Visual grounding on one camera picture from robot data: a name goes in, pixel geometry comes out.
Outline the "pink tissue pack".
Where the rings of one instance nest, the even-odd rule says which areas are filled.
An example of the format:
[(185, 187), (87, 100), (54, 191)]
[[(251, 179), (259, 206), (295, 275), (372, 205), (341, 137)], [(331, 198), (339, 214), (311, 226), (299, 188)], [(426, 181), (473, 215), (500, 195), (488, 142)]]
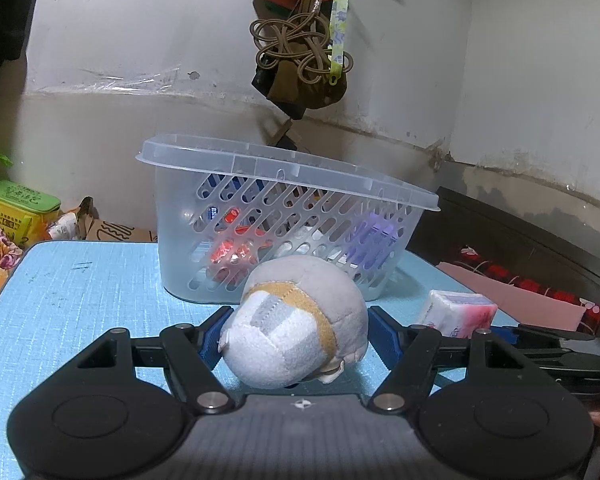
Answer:
[(430, 290), (416, 321), (445, 337), (470, 338), (475, 330), (488, 330), (498, 306), (474, 292)]

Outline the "purple cardboard box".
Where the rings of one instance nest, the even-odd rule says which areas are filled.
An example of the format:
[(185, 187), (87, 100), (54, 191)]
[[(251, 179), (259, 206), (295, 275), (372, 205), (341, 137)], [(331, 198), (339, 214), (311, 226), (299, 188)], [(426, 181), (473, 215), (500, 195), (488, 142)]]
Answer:
[(379, 270), (398, 239), (398, 228), (391, 218), (371, 211), (346, 236), (346, 263), (352, 269)]

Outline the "grey white plush toy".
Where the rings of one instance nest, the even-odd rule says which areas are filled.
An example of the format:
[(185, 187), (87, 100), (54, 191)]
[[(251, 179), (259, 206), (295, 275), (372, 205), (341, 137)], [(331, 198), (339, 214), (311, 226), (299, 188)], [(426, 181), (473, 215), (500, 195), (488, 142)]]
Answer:
[(259, 389), (329, 384), (360, 362), (367, 346), (358, 286), (333, 264), (302, 255), (265, 261), (250, 273), (218, 341), (232, 373)]

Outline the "dark wooden headboard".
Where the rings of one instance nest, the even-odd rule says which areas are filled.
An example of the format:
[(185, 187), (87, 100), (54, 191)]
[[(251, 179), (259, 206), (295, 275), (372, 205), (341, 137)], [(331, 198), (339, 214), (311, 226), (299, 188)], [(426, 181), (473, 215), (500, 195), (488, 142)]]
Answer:
[(422, 214), (407, 249), (431, 264), (467, 246), (523, 278), (600, 304), (600, 257), (474, 198), (438, 188), (439, 209)]

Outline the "brown cardboard box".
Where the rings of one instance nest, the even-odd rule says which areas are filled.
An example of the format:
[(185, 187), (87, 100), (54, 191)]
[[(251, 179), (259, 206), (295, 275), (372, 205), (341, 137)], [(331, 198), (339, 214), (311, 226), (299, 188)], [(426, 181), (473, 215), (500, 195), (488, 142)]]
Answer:
[(91, 196), (86, 196), (78, 209), (81, 240), (91, 242), (155, 243), (157, 235), (151, 230), (133, 228), (124, 224), (102, 220)]

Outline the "small white bottle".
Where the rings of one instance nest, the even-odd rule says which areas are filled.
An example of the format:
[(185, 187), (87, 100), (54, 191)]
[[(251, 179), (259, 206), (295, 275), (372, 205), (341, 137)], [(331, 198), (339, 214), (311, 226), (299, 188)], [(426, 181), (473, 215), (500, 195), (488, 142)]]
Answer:
[(46, 228), (49, 240), (78, 240), (80, 238), (80, 222), (78, 215), (69, 211), (60, 216)]

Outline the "red packet in basket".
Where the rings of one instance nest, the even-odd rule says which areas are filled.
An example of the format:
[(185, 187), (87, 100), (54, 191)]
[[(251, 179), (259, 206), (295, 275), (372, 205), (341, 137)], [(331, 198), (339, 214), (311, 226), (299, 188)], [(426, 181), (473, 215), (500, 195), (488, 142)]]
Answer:
[(265, 230), (254, 226), (260, 213), (253, 209), (238, 221), (240, 209), (232, 207), (216, 225), (219, 232), (230, 229), (232, 238), (219, 242), (209, 257), (207, 275), (212, 281), (236, 286), (271, 250), (273, 242), (264, 238)]

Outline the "green tin box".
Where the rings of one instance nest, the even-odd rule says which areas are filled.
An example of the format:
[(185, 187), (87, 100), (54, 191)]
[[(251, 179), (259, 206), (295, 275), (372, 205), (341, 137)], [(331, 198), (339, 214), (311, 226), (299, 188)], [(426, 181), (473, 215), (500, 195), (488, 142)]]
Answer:
[(9, 180), (0, 181), (0, 228), (20, 247), (44, 238), (46, 226), (60, 214), (59, 198)]

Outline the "clear plastic perforated basket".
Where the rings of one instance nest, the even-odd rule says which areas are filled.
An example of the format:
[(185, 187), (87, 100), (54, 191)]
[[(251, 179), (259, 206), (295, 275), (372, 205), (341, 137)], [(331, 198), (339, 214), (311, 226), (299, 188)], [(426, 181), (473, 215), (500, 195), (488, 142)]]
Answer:
[[(236, 304), (236, 286), (208, 277), (209, 257), (232, 238), (216, 225), (232, 207), (238, 221), (260, 209), (256, 228), (273, 246), (260, 262), (302, 226), (320, 229), (343, 248), (329, 261), (346, 272), (366, 300), (375, 300), (398, 265), (419, 219), (438, 208), (433, 192), (361, 166), (298, 151), (247, 142), (158, 134), (143, 143), (140, 162), (155, 169), (157, 242), (161, 281), (167, 292), (196, 304)], [(371, 211), (391, 218), (398, 241), (379, 270), (346, 263), (346, 236)]]

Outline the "white item in basket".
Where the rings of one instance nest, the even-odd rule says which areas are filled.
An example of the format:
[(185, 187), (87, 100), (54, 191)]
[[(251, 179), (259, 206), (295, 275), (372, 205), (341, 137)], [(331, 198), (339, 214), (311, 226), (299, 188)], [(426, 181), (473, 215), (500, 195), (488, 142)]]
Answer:
[(274, 252), (275, 258), (291, 255), (307, 255), (326, 261), (336, 261), (343, 255), (343, 248), (332, 242), (320, 229), (302, 226)]

